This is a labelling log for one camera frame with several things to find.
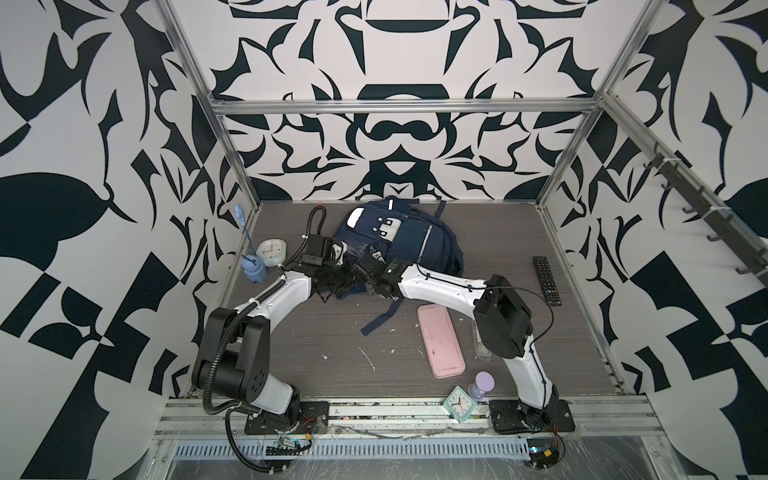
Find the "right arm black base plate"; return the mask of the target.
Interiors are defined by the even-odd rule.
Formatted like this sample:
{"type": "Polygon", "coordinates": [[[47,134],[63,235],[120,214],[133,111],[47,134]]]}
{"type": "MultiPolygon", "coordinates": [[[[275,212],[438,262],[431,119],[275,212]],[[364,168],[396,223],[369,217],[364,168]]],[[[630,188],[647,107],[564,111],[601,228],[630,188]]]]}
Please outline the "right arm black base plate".
{"type": "Polygon", "coordinates": [[[498,434],[552,433],[555,430],[571,433],[576,430],[574,416],[566,400],[551,401],[544,410],[518,400],[491,400],[488,406],[492,428],[498,434]]]}

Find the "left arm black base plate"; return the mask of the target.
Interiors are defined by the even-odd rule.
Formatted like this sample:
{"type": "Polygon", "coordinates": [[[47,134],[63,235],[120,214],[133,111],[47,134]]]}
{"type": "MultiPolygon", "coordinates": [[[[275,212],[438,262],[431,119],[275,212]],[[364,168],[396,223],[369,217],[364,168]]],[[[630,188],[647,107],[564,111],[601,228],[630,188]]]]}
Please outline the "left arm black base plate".
{"type": "Polygon", "coordinates": [[[298,416],[291,421],[290,411],[277,415],[273,413],[261,413],[251,415],[244,428],[246,435],[277,435],[286,434],[303,435],[309,431],[312,435],[325,434],[328,431],[330,419],[330,403],[328,401],[302,401],[298,409],[298,416]]]}

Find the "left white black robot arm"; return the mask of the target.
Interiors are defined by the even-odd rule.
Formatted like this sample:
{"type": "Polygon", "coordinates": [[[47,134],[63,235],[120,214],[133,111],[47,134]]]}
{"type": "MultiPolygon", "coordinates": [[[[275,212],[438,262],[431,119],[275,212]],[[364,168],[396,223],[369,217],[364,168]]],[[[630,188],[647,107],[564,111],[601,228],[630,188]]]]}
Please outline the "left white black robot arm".
{"type": "Polygon", "coordinates": [[[266,290],[234,309],[217,308],[209,315],[192,370],[206,414],[263,411],[295,420],[297,388],[270,373],[271,333],[345,270],[348,251],[342,240],[308,234],[303,250],[266,290]]]}

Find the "navy blue student backpack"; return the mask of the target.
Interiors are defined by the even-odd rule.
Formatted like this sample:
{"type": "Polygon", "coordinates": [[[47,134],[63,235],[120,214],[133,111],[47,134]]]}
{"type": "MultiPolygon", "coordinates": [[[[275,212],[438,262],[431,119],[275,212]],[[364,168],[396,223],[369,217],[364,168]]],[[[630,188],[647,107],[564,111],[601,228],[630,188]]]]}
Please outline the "navy blue student backpack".
{"type": "Polygon", "coordinates": [[[409,200],[394,197],[353,208],[339,224],[333,239],[343,244],[340,275],[345,285],[336,292],[339,299],[367,290],[354,273],[354,264],[366,254],[390,263],[396,259],[415,262],[429,270],[461,277],[463,251],[452,229],[441,219],[446,203],[433,214],[409,200]]]}

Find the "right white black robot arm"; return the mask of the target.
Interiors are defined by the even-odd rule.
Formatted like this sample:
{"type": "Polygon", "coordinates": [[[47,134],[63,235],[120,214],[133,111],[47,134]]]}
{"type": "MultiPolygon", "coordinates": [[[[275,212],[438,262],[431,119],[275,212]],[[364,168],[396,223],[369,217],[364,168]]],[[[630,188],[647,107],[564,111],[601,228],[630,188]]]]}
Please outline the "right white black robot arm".
{"type": "Polygon", "coordinates": [[[510,371],[522,412],[545,422],[553,417],[559,394],[536,350],[532,312],[506,278],[464,279],[372,254],[362,256],[352,270],[384,298],[426,301],[471,317],[483,345],[510,371]]]}

